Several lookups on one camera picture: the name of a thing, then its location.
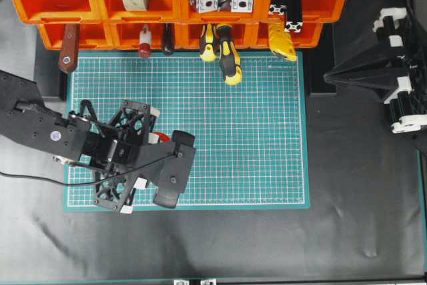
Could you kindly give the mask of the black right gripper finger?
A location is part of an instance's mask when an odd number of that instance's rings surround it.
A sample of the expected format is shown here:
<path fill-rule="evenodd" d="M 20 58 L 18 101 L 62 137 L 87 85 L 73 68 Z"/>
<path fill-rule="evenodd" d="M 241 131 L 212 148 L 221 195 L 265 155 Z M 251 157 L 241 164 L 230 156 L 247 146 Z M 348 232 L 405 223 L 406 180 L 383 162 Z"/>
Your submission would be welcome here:
<path fill-rule="evenodd" d="M 324 74 L 337 87 L 372 90 L 380 101 L 391 101 L 406 91 L 406 48 L 401 39 L 383 39 Z"/>

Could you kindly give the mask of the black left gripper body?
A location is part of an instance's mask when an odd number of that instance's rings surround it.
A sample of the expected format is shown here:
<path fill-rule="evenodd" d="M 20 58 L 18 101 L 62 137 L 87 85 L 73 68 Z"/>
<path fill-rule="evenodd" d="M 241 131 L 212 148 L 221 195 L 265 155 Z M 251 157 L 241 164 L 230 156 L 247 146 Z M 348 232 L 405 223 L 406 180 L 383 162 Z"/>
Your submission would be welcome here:
<path fill-rule="evenodd" d="M 127 172 L 140 147 L 159 143 L 153 128 L 160 111 L 146 103 L 125 100 L 111 120 L 102 123 L 92 103 L 84 99 L 79 112 L 69 115 L 88 121 L 97 132 L 89 132 L 83 149 L 83 155 L 90 157 L 89 163 L 69 160 L 68 164 L 92 172 L 96 206 L 120 214 L 132 213 L 135 192 L 144 189 L 147 180 L 132 178 Z"/>

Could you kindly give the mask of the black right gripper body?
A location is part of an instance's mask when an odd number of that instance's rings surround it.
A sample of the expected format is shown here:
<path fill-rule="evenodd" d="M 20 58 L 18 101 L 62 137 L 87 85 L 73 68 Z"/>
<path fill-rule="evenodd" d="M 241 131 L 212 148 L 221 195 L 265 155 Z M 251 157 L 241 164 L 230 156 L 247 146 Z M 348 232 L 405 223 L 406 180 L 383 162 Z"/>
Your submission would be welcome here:
<path fill-rule="evenodd" d="M 383 8 L 373 31 L 387 55 L 381 74 L 388 89 L 381 101 L 390 113 L 390 129 L 426 129 L 426 31 L 404 7 Z"/>

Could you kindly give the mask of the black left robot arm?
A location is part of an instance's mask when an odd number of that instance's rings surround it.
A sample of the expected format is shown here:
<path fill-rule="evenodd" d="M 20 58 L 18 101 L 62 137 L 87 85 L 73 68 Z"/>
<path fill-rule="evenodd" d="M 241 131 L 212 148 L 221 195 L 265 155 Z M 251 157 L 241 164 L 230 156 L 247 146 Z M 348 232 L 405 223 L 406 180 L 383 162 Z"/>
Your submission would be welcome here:
<path fill-rule="evenodd" d="M 147 183 L 132 158 L 141 146 L 159 140 L 152 132 L 157 117 L 157 109 L 125 100 L 102 123 L 87 99 L 63 117 L 44 104 L 34 81 L 1 72 L 1 135 L 91 170 L 95 205 L 121 214 L 132 213 L 136 189 Z"/>

